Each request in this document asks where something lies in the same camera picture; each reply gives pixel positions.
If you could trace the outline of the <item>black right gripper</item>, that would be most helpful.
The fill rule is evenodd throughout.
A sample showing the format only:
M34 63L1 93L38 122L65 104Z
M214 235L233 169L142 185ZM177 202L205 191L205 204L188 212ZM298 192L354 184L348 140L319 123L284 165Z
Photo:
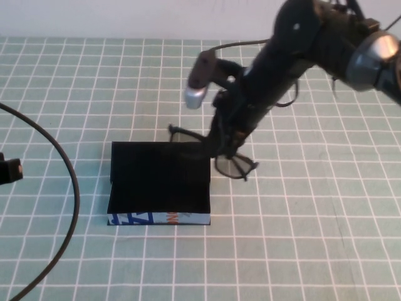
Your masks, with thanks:
M224 150L226 136L226 159L231 159L254 130L251 118L254 109L241 93L223 89L218 91L212 104L222 120L224 135L209 135L209 157L214 159Z

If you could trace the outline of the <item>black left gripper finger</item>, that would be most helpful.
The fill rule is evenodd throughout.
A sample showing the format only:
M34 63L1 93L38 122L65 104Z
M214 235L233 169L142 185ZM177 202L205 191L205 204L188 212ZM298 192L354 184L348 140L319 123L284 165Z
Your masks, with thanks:
M1 153L0 164L0 185L11 184L23 178L20 159L6 159Z

